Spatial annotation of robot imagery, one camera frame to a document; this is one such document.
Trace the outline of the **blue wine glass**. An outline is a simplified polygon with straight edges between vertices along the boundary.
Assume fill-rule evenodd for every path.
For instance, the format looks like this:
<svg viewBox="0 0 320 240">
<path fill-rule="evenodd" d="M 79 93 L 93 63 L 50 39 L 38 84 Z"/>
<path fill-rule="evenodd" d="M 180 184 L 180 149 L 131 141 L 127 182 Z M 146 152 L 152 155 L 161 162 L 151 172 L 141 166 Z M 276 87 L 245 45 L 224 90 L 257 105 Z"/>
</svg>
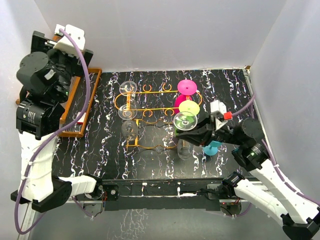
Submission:
<svg viewBox="0 0 320 240">
<path fill-rule="evenodd" d="M 221 145 L 221 142 L 213 140 L 209 143 L 209 145 L 203 147 L 203 152 L 205 155 L 214 156 L 218 153 L 218 149 Z"/>
</svg>

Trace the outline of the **clear wine glass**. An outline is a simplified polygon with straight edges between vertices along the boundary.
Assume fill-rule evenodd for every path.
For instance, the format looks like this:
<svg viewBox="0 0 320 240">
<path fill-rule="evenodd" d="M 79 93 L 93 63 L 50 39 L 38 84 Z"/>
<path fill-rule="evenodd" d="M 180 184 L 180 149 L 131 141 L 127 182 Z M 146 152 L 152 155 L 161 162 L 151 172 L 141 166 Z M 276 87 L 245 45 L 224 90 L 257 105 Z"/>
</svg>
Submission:
<svg viewBox="0 0 320 240">
<path fill-rule="evenodd" d="M 127 109 L 137 110 L 140 108 L 139 103 L 135 100 L 137 89 L 137 84 L 133 81 L 125 81 L 119 86 L 120 94 L 125 96 L 124 105 Z"/>
<path fill-rule="evenodd" d="M 197 116 L 189 111 L 180 111 L 173 118 L 173 125 L 175 129 L 175 137 L 177 141 L 177 155 L 185 161 L 189 159 L 194 150 L 194 145 L 180 137 L 178 135 L 188 133 L 193 130 L 198 123 Z"/>
</svg>

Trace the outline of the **green wine glass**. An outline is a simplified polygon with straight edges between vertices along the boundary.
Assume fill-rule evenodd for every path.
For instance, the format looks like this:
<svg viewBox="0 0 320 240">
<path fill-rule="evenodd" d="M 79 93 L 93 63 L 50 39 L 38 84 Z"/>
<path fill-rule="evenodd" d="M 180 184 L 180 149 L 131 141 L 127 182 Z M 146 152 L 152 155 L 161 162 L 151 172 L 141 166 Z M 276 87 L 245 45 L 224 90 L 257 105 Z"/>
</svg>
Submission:
<svg viewBox="0 0 320 240">
<path fill-rule="evenodd" d="M 185 100 L 178 107 L 180 112 L 185 112 L 187 116 L 197 116 L 200 112 L 199 105 L 192 100 Z"/>
</svg>

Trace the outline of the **pink wine glass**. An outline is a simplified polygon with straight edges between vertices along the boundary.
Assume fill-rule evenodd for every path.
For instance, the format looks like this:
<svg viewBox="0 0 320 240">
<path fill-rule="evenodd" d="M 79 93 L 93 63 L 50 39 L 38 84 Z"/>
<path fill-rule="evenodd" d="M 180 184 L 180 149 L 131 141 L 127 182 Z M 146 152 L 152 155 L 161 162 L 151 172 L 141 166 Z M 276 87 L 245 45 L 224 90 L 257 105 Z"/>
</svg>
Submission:
<svg viewBox="0 0 320 240">
<path fill-rule="evenodd" d="M 179 92 L 178 97 L 174 102 L 174 113 L 179 113 L 179 106 L 182 102 L 186 100 L 191 100 L 191 96 L 196 93 L 198 87 L 196 83 L 190 79 L 181 80 L 177 85 L 177 90 Z"/>
</svg>

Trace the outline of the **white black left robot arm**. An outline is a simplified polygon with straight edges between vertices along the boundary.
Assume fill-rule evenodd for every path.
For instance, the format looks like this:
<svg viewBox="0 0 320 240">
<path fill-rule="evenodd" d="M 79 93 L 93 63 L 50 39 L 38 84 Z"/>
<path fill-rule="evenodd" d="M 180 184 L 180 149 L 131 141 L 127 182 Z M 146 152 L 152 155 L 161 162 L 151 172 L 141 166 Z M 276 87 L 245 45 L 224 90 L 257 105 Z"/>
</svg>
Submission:
<svg viewBox="0 0 320 240">
<path fill-rule="evenodd" d="M 43 33 L 32 35 L 31 51 L 16 73 L 22 84 L 16 109 L 16 129 L 21 144 L 21 179 L 10 198 L 16 205 L 31 203 L 45 213 L 64 205 L 69 198 L 87 194 L 97 200 L 103 195 L 101 181 L 90 174 L 58 177 L 52 163 L 58 135 L 64 130 L 60 118 L 65 112 L 73 77 L 88 78 L 93 53 L 85 49 L 84 32 L 58 27 L 58 40 Z"/>
</svg>

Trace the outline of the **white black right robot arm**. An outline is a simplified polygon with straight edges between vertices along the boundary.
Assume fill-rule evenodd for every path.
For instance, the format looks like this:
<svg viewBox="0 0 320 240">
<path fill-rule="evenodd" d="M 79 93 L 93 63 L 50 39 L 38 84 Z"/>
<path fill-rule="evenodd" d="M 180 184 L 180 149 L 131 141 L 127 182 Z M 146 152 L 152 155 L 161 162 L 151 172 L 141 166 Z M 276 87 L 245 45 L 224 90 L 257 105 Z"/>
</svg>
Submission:
<svg viewBox="0 0 320 240">
<path fill-rule="evenodd" d="M 216 192 L 230 199 L 247 200 L 277 221 L 291 240 L 311 240 L 320 230 L 320 206 L 288 187 L 287 179 L 280 175 L 264 146 L 265 135 L 257 119 L 246 118 L 230 127 L 211 116 L 201 122 L 195 117 L 179 116 L 174 125 L 176 137 L 195 146 L 206 147 L 216 142 L 236 145 L 231 152 L 235 161 L 269 191 L 233 172 L 222 180 L 218 189 L 205 189 L 206 194 Z"/>
</svg>

